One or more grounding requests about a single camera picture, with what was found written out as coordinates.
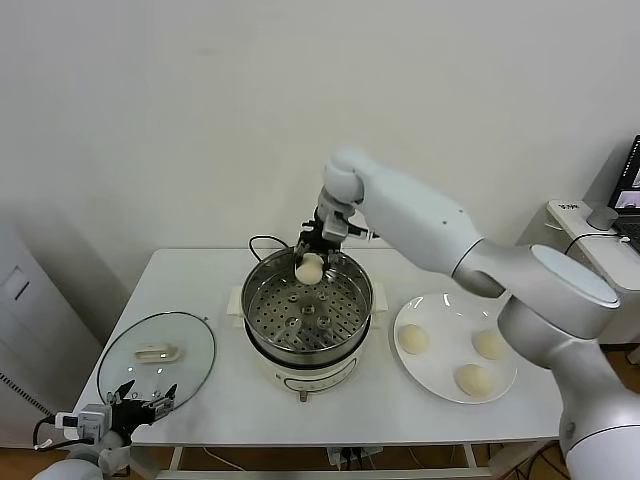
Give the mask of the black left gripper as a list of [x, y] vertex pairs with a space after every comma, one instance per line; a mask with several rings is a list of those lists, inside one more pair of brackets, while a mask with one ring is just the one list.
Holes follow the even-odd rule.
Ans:
[[178, 384], [173, 384], [165, 394], [159, 395], [154, 400], [123, 401], [134, 386], [135, 381], [130, 380], [121, 384], [113, 392], [108, 392], [106, 403], [111, 407], [111, 427], [123, 443], [130, 443], [135, 430], [141, 425], [151, 425], [156, 419], [168, 415], [175, 404], [175, 396]]

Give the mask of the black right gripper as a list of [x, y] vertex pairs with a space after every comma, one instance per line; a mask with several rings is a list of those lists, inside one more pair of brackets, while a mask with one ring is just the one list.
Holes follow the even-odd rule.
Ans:
[[294, 248], [294, 269], [297, 270], [306, 253], [327, 255], [327, 269], [341, 272], [345, 266], [341, 243], [327, 240], [322, 236], [324, 223], [317, 219], [302, 224], [301, 239]]

